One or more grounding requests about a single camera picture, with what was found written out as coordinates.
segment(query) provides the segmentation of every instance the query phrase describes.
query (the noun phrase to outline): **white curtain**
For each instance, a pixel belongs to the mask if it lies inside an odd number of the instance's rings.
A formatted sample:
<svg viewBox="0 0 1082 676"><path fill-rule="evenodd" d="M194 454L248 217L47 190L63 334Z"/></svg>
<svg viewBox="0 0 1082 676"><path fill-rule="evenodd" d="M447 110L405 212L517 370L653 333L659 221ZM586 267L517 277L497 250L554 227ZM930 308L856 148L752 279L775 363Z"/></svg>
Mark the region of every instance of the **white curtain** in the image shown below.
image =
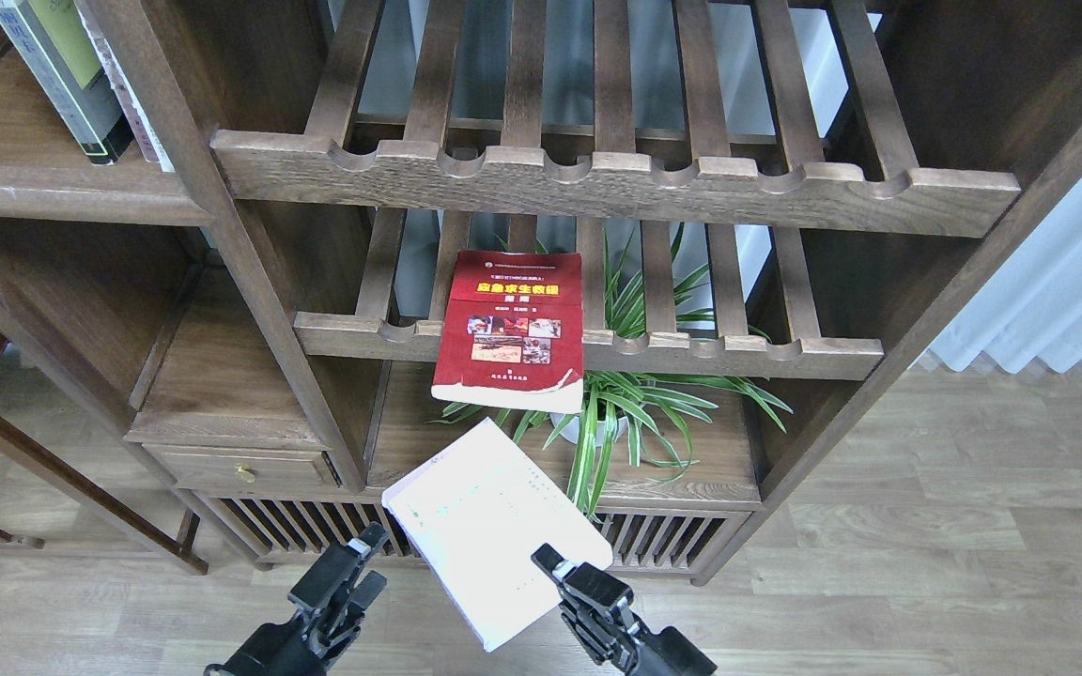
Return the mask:
<svg viewBox="0 0 1082 676"><path fill-rule="evenodd" d="M954 371L979 353L1010 373L1082 360L1082 180L929 349Z"/></svg>

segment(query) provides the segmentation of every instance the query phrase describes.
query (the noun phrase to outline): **wooden drawer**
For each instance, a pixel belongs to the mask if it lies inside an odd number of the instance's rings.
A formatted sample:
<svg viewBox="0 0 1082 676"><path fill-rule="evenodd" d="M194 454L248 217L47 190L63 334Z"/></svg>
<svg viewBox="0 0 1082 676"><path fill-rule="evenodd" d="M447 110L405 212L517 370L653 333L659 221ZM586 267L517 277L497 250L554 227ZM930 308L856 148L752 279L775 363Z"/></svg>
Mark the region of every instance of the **wooden drawer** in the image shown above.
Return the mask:
<svg viewBox="0 0 1082 676"><path fill-rule="evenodd" d="M335 487L328 459L319 451L145 445L177 479L179 488Z"/></svg>

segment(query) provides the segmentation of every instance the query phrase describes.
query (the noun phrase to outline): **white flower pot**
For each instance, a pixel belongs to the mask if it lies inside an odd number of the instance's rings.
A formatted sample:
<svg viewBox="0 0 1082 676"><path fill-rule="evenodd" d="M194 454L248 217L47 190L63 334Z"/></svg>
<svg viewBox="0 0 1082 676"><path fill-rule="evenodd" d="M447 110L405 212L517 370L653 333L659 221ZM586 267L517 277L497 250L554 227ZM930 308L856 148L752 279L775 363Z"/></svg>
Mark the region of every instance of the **white flower pot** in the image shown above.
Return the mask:
<svg viewBox="0 0 1082 676"><path fill-rule="evenodd" d="M563 414L559 412L552 412L550 414L550 423L553 423L554 428L558 427L562 423ZM579 445L579 421L580 416L576 415L570 420L570 423L566 424L566 427L562 428L559 434L562 434L563 439L570 441L571 445ZM598 421L595 427L595 448L601 448L604 445L604 434L605 434L605 421ZM616 441L623 435L623 433L629 430L629 419L618 417L617 419L617 436L612 439Z"/></svg>

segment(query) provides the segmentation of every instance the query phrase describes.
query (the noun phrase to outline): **scalloped shelf edge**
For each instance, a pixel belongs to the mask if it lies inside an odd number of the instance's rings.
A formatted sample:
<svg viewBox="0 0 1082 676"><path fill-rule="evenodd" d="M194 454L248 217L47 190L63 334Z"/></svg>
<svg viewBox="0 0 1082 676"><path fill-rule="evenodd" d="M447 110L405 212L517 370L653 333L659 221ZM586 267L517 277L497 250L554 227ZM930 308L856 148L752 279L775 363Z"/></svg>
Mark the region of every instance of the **scalloped shelf edge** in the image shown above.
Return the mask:
<svg viewBox="0 0 1082 676"><path fill-rule="evenodd" d="M399 209L982 237L1021 193L1011 173L913 168L869 182L841 162L770 176L747 158L669 172L649 155L593 153L564 167L541 148L489 146L456 160L437 143L382 141L355 155L327 137L232 130L216 132L211 148L237 198Z"/></svg>
<svg viewBox="0 0 1082 676"><path fill-rule="evenodd" d="M308 355L333 358L435 362L441 322L393 326L378 317L295 313L295 334ZM583 333L585 366L604 371L715 373L756 377L862 381L884 359L872 337L805 337L770 344L757 335L697 341L686 333L618 337L612 331Z"/></svg>

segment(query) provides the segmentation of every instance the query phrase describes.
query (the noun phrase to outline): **book spine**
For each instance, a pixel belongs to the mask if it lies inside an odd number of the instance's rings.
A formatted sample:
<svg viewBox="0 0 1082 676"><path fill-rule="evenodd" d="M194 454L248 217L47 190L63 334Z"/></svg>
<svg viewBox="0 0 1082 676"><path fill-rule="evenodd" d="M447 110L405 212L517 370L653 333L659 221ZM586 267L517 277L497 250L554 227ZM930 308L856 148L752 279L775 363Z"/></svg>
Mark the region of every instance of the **book spine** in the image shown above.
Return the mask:
<svg viewBox="0 0 1082 676"><path fill-rule="evenodd" d="M78 143L97 141L94 137L94 130L90 129L90 120L78 110L72 91L69 91L61 80L53 61L39 45L39 40L36 39L36 26L27 24L25 14L18 11L17 3L0 0L0 25L18 51L18 55L23 56L36 81L44 90L44 94L48 94L49 102L53 103L53 107L61 114L61 119L65 120L69 132L74 133L74 138Z"/></svg>
<svg viewBox="0 0 1082 676"><path fill-rule="evenodd" d="M124 118L128 119L132 134L136 137L136 145L141 148L141 154L150 162L159 163L161 171L172 172L173 163L169 161L169 155L164 151L158 134L149 123L149 117L145 112L145 107L137 102L133 94L132 83L128 81L128 75L120 67L116 52L111 51L107 36L103 35L103 27L98 25L98 18L94 16L93 10L87 5L85 0L75 0L79 16L82 17L82 26L90 36L90 43L94 44L95 53L100 63L103 64L103 71L107 74L111 89L116 91L120 107L124 110Z"/></svg>
<svg viewBox="0 0 1082 676"><path fill-rule="evenodd" d="M111 110L87 110L88 104L102 106L103 98L82 95L27 0L0 0L0 25L90 161L111 163L119 159L130 136L126 124L121 130L111 123ZM119 103L115 97L109 103L115 107L115 119L120 119Z"/></svg>

